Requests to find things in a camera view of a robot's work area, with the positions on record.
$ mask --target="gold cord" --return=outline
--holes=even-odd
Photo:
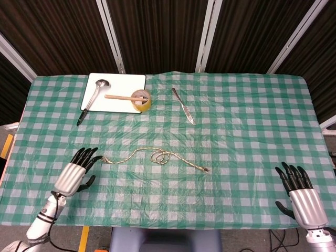
[[[186,164],[192,166],[192,167],[195,167],[196,169],[199,169],[200,171],[202,172],[209,172],[209,169],[208,168],[205,168],[205,167],[201,167],[201,166],[198,166],[196,164],[193,164],[189,161],[187,161],[186,159],[180,157],[179,155],[177,155],[176,153],[174,152],[169,152],[169,151],[165,151],[165,150],[162,150],[162,149],[159,149],[159,148],[154,148],[154,147],[144,147],[144,148],[138,148],[136,149],[135,151],[133,151],[133,153],[126,159],[124,160],[121,160],[121,161],[117,161],[117,162],[113,162],[113,161],[110,161],[107,157],[103,156],[101,158],[101,160],[105,163],[109,163],[109,164],[121,164],[123,162],[126,162],[128,161],[131,157],[134,156],[134,154],[136,154],[137,151],[144,151],[144,150],[155,150],[152,155],[151,155],[151,161],[153,163],[156,163],[156,164],[166,164],[169,159],[170,159],[170,155],[173,155],[175,157],[177,157],[178,159],[182,160],[183,162],[185,162]]]

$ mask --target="green checkered tablecloth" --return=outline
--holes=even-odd
[[[336,226],[336,183],[307,84],[301,77],[184,74],[146,77],[152,108],[142,114],[89,112],[76,126],[87,76],[33,82],[1,185],[0,224],[28,225],[63,167],[81,147],[114,160],[154,146],[210,168],[209,174],[151,152],[98,161],[86,191],[68,198],[57,224],[155,228],[288,228],[275,200],[290,206],[274,167],[302,165]],[[178,90],[197,125],[187,122]]]

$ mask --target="butter knife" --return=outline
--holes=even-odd
[[[189,122],[190,122],[191,124],[193,124],[193,125],[196,125],[196,122],[195,122],[195,120],[193,119],[193,117],[191,116],[188,107],[187,107],[186,105],[183,104],[183,102],[182,102],[181,98],[178,96],[178,94],[177,94],[175,88],[172,88],[172,91],[173,91],[174,95],[177,97],[177,99],[179,100],[179,102],[180,102],[180,104],[181,104],[181,107],[182,107],[182,109],[183,109],[185,115],[187,116]]]

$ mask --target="robotic hand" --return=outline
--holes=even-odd
[[[73,196],[76,192],[89,188],[94,182],[96,177],[93,175],[86,184],[81,184],[84,175],[94,163],[102,158],[102,156],[96,156],[91,159],[97,149],[80,149],[70,163],[65,166],[55,183],[55,191],[51,192],[52,196],[49,197],[47,204],[39,212],[27,231],[29,245],[24,244],[22,241],[15,241],[4,248],[2,252],[38,252],[42,250],[41,246],[47,242],[58,248],[50,240],[51,228],[66,204],[66,197]]]
[[[282,162],[285,173],[275,167],[282,180],[283,186],[290,198],[293,210],[285,208],[279,201],[276,205],[280,211],[289,217],[295,219],[297,223],[307,230],[307,242],[312,252],[336,252],[336,246],[332,236],[325,228],[328,223],[321,199],[310,182],[306,171],[298,166],[296,169],[293,165],[288,166]]]

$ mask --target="wooden dowel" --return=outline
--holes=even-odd
[[[105,94],[105,98],[107,99],[117,99],[117,100],[128,100],[128,101],[143,101],[146,102],[147,99],[144,98],[137,98],[137,97],[126,97],[126,96],[113,96],[111,94]]]

